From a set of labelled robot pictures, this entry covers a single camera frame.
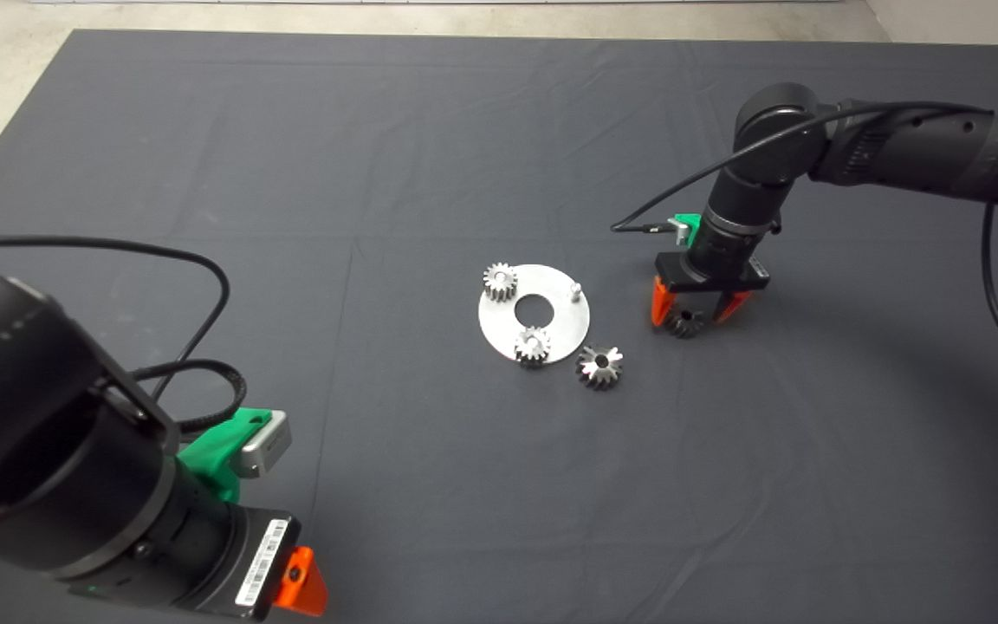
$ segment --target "white barcode label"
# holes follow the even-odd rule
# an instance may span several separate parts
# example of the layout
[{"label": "white barcode label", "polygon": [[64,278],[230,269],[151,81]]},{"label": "white barcode label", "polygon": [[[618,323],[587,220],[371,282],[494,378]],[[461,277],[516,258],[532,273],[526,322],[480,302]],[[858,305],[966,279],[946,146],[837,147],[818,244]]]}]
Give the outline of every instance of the white barcode label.
[{"label": "white barcode label", "polygon": [[245,574],[245,582],[237,591],[236,602],[241,607],[253,607],[256,604],[256,598],[261,595],[261,588],[264,588],[264,581],[269,576],[269,568],[272,568],[276,551],[280,549],[280,542],[286,530],[288,530],[286,520],[269,522],[269,529],[264,532],[261,546],[256,549],[253,564],[249,565],[249,573]]}]

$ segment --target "circular metal plate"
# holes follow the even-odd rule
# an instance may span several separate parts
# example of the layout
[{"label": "circular metal plate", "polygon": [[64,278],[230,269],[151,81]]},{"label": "circular metal plate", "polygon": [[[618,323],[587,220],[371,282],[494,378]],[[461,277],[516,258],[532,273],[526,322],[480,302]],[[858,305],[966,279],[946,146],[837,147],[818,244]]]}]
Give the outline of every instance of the circular metal plate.
[{"label": "circular metal plate", "polygon": [[514,360],[515,339],[526,328],[515,316],[515,305],[524,296],[542,296],[554,308],[554,319],[544,328],[551,342],[546,363],[566,359],[583,344],[587,327],[591,324],[587,295],[580,293],[580,299],[572,301],[572,284],[575,281],[552,266],[520,264],[515,266],[515,275],[518,276],[518,289],[512,299],[491,301],[487,293],[480,296],[483,337],[504,358]]}]

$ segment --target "gear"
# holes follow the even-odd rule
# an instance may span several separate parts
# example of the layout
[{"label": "gear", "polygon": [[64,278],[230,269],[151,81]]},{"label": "gear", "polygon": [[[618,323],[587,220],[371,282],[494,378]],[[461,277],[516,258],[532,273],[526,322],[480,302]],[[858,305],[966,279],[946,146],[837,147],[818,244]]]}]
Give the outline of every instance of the gear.
[{"label": "gear", "polygon": [[619,383],[622,376],[622,354],[617,347],[609,350],[584,347],[575,361],[577,374],[587,387],[606,390]]},{"label": "gear", "polygon": [[492,264],[483,272],[483,292],[487,293],[491,301],[509,300],[515,296],[516,287],[518,287],[518,276],[506,262]]},{"label": "gear", "polygon": [[685,339],[685,337],[696,336],[703,330],[705,324],[706,319],[702,312],[693,312],[690,309],[680,307],[680,305],[673,305],[672,309],[669,309],[669,314],[664,318],[664,322],[661,323],[661,328],[678,339]]},{"label": "gear", "polygon": [[524,367],[536,368],[549,356],[549,335],[543,328],[526,328],[515,340],[515,359]]}]

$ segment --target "green mount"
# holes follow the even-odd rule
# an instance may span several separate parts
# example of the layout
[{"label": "green mount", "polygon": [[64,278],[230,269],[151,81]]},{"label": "green mount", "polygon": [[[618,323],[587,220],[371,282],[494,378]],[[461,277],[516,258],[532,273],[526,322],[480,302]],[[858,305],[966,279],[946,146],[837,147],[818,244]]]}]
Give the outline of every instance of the green mount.
[{"label": "green mount", "polygon": [[241,407],[230,419],[199,435],[186,449],[179,451],[179,461],[195,477],[214,490],[218,498],[236,503],[241,497],[241,479],[230,461],[241,453],[241,447],[272,419],[272,410]]},{"label": "green mount", "polygon": [[684,242],[684,246],[692,246],[692,241],[696,240],[696,233],[700,231],[700,222],[703,221],[703,216],[697,212],[682,212],[676,214],[673,218],[670,218],[669,222],[672,224],[676,221],[676,224],[688,225],[688,240]]}]

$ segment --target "table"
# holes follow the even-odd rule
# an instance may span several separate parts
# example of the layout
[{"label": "table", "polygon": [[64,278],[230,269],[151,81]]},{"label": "table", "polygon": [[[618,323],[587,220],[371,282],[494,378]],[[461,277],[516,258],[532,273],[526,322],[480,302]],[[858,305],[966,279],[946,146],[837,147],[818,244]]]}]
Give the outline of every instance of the table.
[{"label": "table", "polygon": [[[607,232],[725,154],[737,108],[781,80],[998,109],[998,48],[80,31],[0,139],[0,233],[138,238],[230,272],[198,352],[292,416],[244,502],[304,520],[327,623],[998,621],[978,206],[801,183],[760,248],[771,287],[690,342],[648,327],[666,238]],[[494,261],[579,280],[620,386],[492,351]],[[0,271],[126,367],[174,356],[214,296],[194,268],[108,252],[3,250]],[[165,405],[224,399],[189,378]],[[0,564],[0,623],[39,621],[198,619]]]}]

